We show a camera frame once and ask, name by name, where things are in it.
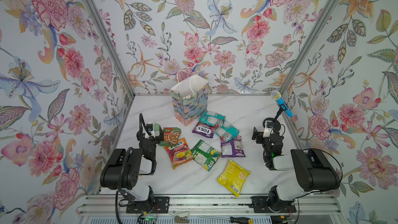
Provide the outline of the green red soup mix packet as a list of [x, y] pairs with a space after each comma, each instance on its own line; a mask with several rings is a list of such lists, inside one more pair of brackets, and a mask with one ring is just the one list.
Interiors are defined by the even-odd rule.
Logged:
[[180, 140], [181, 129], [177, 127], [164, 128], [163, 140], [159, 143], [160, 146], [170, 147], [178, 143]]

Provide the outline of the orange Fox's fruits candy bag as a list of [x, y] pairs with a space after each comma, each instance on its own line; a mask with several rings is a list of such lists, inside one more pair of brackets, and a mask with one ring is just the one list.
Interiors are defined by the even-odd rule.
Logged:
[[193, 154], [185, 138], [178, 140], [177, 143], [172, 146], [164, 148], [170, 158], [173, 170], [176, 170], [177, 167], [193, 159]]

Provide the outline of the purple snack packet back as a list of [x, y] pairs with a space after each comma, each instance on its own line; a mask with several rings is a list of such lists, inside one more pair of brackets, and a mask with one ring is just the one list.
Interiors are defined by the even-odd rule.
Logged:
[[245, 153], [243, 150], [243, 144], [241, 141], [241, 136], [238, 135], [235, 138], [224, 141], [221, 140], [222, 158], [244, 158]]

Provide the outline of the yellow snack bag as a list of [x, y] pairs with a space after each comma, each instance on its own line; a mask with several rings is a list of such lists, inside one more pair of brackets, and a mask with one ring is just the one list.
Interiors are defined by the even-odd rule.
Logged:
[[234, 196], [239, 197], [243, 185], [250, 174], [250, 171], [229, 159], [224, 172], [217, 178], [217, 182], [229, 190]]

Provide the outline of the floral paper gift bag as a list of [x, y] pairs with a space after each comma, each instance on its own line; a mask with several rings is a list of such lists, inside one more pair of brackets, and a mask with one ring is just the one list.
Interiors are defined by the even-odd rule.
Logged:
[[190, 125], [207, 111], [209, 82], [198, 75], [179, 80], [171, 88], [175, 118]]

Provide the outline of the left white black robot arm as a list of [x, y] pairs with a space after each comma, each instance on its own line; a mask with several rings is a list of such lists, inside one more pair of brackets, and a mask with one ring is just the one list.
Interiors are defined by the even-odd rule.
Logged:
[[139, 148], [115, 149], [101, 172], [100, 185], [116, 191], [127, 200], [127, 206], [137, 211], [153, 208], [153, 190], [139, 180], [140, 175], [153, 175], [157, 166], [156, 148], [164, 138], [157, 123], [140, 127]]

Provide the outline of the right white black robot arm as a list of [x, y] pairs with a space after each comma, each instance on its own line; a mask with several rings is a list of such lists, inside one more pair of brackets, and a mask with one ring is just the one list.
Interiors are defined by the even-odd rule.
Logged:
[[342, 177], [333, 169], [321, 149], [291, 149], [283, 154], [283, 139], [279, 132], [265, 128], [264, 131], [253, 129], [252, 140], [263, 147], [265, 166], [271, 171], [288, 171], [293, 178], [275, 185], [268, 193], [261, 207], [278, 213], [287, 210], [296, 199], [314, 192], [336, 190]]

